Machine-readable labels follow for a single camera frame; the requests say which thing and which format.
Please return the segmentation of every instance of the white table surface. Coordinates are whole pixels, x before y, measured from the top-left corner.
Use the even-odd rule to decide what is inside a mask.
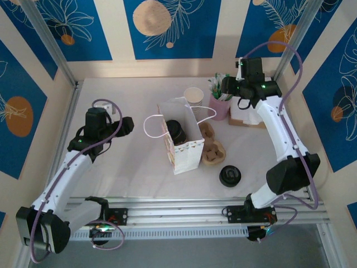
[[[200,163],[196,170],[174,175],[164,141],[145,135],[143,122],[157,113],[156,104],[182,97],[188,87],[201,88],[203,105],[208,105],[207,78],[95,78],[86,79],[80,93],[66,144],[84,125],[85,113],[93,100],[110,99],[119,105],[123,116],[134,120],[134,130],[126,137],[113,139],[112,147],[97,157],[91,169],[79,180],[72,197],[160,197],[160,198],[231,198],[246,197],[266,182],[266,172],[276,162],[276,154],[267,130],[228,125],[228,119],[213,121],[215,139],[226,149],[226,159],[216,166]],[[113,115],[118,120],[118,113]],[[159,135],[161,119],[155,117],[147,130]],[[226,165],[238,167],[240,183],[227,188],[219,181]],[[305,197],[300,190],[296,196]]]

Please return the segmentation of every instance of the white paper bag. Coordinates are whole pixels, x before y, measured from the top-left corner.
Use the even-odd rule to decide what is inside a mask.
[[[160,103],[158,105],[159,114],[154,114],[145,119],[144,132],[147,136],[151,138],[164,137],[164,141],[167,149],[167,156],[173,166],[173,173],[175,175],[198,168],[201,160],[204,141],[205,141],[204,138],[202,137],[198,124],[209,118],[215,117],[217,113],[215,110],[213,111],[215,112],[214,116],[208,117],[197,123],[195,115],[192,112],[192,108],[190,107],[186,99],[182,97],[182,98],[169,99],[166,102]],[[146,121],[154,116],[163,117],[162,129],[164,134],[157,137],[149,135],[145,129]],[[186,143],[182,145],[174,146],[172,138],[168,132],[167,125],[166,125],[166,121],[169,120],[176,120],[177,122],[180,123],[187,137]]]

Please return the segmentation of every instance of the paper cup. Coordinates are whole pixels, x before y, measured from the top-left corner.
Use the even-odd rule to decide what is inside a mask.
[[[203,91],[199,88],[187,88],[184,97],[191,106],[198,106],[203,100]]]

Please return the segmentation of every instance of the bag handle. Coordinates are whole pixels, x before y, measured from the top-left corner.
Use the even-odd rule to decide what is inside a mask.
[[[206,106],[191,106],[191,108],[195,108],[195,107],[200,107],[200,108],[206,108],[206,109],[209,109],[209,110],[212,110],[214,111],[214,116],[209,116],[209,117],[206,117],[205,119],[202,119],[200,122],[197,122],[197,125],[199,125],[200,123],[202,123],[203,121],[206,121],[207,119],[210,119],[210,118],[213,118],[217,115],[217,112],[215,109],[212,109],[210,107],[206,107]]]
[[[149,118],[151,118],[151,117],[156,117],[156,116],[162,116],[162,117],[163,117],[162,114],[153,114],[152,116],[149,116],[148,118],[146,118],[145,121],[144,121],[144,124],[143,124],[143,126],[144,126],[144,132],[145,132],[146,136],[148,136],[148,137],[150,137],[150,138],[161,138],[161,137],[163,137],[163,136],[169,134],[169,132],[167,131],[166,133],[162,134],[161,136],[155,137],[155,136],[151,136],[151,135],[149,135],[149,134],[147,133],[147,131],[146,131],[146,129],[145,129],[146,121],[147,121]]]

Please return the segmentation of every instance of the purple cable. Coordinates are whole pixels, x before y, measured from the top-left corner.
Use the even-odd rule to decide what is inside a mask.
[[[125,240],[125,235],[124,235],[124,232],[122,231],[122,229],[119,228],[119,226],[115,225],[114,223],[112,222],[107,222],[107,221],[103,221],[101,219],[97,219],[95,221],[91,221],[89,224],[96,224],[96,223],[104,223],[104,224],[107,224],[107,225],[110,225],[110,226],[113,226],[114,228],[116,228],[117,230],[119,230],[119,232],[122,234],[122,241],[119,245],[115,246],[115,247],[98,247],[95,243],[94,243],[94,238],[99,234],[99,233],[103,233],[103,232],[98,232],[98,233],[95,233],[93,235],[93,237],[91,238],[91,243],[93,245],[94,248],[96,248],[97,250],[117,250],[118,248],[120,248],[123,244],[124,244],[124,240]]]
[[[119,122],[119,125],[117,127],[117,129],[114,131],[113,134],[111,134],[108,138],[100,141],[100,142],[97,142],[93,145],[90,145],[88,146],[87,148],[81,150],[80,152],[78,152],[78,154],[76,154],[67,164],[67,167],[69,168],[70,165],[80,156],[82,155],[84,152],[92,149],[93,147],[96,147],[98,145],[102,145],[104,143],[106,143],[107,141],[111,140],[113,137],[115,137],[115,135],[118,133],[118,131],[120,130],[120,128],[122,127],[122,124],[123,124],[123,115],[122,115],[122,111],[119,109],[119,107],[114,103],[112,102],[111,100],[108,100],[108,99],[96,99],[92,104],[91,106],[94,107],[94,104],[96,104],[97,102],[109,102],[111,103],[115,108],[116,110],[118,111],[119,113],[119,116],[120,116],[120,122]],[[58,177],[56,178],[56,180],[54,181],[54,183],[52,184],[50,190],[47,192],[46,196],[45,196],[45,200],[41,203],[37,213],[36,213],[36,216],[35,216],[35,220],[33,221],[33,225],[32,225],[32,228],[31,228],[31,234],[30,234],[30,251],[31,251],[31,259],[34,263],[36,264],[39,264],[41,261],[43,261],[48,255],[49,255],[49,251],[47,251],[46,255],[38,260],[35,256],[35,249],[33,247],[33,243],[34,243],[34,240],[35,240],[35,230],[36,230],[36,227],[38,225],[38,220],[40,218],[40,215],[41,215],[41,212],[42,210],[44,209],[44,206],[45,204],[47,203],[47,200],[49,199],[49,197],[51,196],[51,193],[54,191],[57,183],[60,181],[60,179],[62,178],[63,174],[66,172],[67,168],[63,168],[61,173],[58,175]]]
[[[294,49],[291,45],[287,44],[287,43],[284,43],[284,42],[280,42],[280,41],[267,41],[267,42],[264,42],[260,45],[258,45],[257,47],[255,47],[254,49],[252,49],[250,52],[248,52],[243,58],[247,58],[249,55],[251,55],[252,53],[254,53],[255,51],[257,51],[258,49],[260,49],[261,47],[263,46],[266,46],[266,45],[269,45],[269,44],[279,44],[279,45],[283,45],[285,47],[287,47],[288,49],[290,49],[291,51],[294,52],[294,54],[296,55],[296,58],[299,62],[299,74],[298,74],[298,77],[294,83],[294,85],[291,87],[291,89],[285,94],[285,96],[283,97],[280,105],[279,105],[279,113],[281,114],[281,119],[282,119],[282,122],[283,122],[283,125],[285,127],[285,129],[287,130],[288,132],[288,135],[293,143],[293,145],[297,145],[297,142],[295,141],[295,138],[294,138],[294,135],[292,134],[292,131],[291,129],[289,128],[289,125],[284,117],[284,115],[282,114],[282,109],[283,109],[283,106],[287,100],[287,98],[290,96],[290,94],[293,92],[293,90],[297,87],[298,83],[300,82],[301,80],[301,76],[302,76],[302,69],[303,69],[303,66],[302,66],[302,59],[300,57],[300,54],[296,51],[296,49]],[[313,181],[313,178],[312,178],[312,175],[310,173],[310,170],[308,169],[308,166],[306,164],[306,161],[305,159],[303,158],[302,154],[301,154],[301,151],[299,148],[296,149],[296,152],[302,162],[302,165],[305,169],[305,172],[307,174],[307,177],[308,177],[308,180],[310,181],[310,185],[311,185],[311,190],[312,190],[312,195],[313,195],[313,199],[314,199],[314,204],[313,206],[307,204],[305,201],[303,201],[301,198],[299,197],[296,197],[294,195],[291,195],[291,194],[285,194],[285,196],[288,196],[288,197],[291,197],[291,198],[295,198],[296,200],[298,200],[300,203],[304,204],[307,208],[310,208],[312,210],[315,210],[317,209],[317,207],[319,206],[319,195],[317,193],[317,189],[316,189],[316,186],[315,186],[315,183]],[[275,201],[272,202],[272,204],[280,201],[281,199],[283,199],[283,197],[279,197],[277,198]],[[276,208],[286,208],[286,209],[292,209],[292,210],[295,210],[295,214],[294,216],[289,220],[287,221],[286,223],[284,223],[280,228],[288,225],[289,223],[291,223],[297,216],[297,210],[293,207],[287,207],[287,206],[281,206],[281,205],[276,205],[275,206]]]

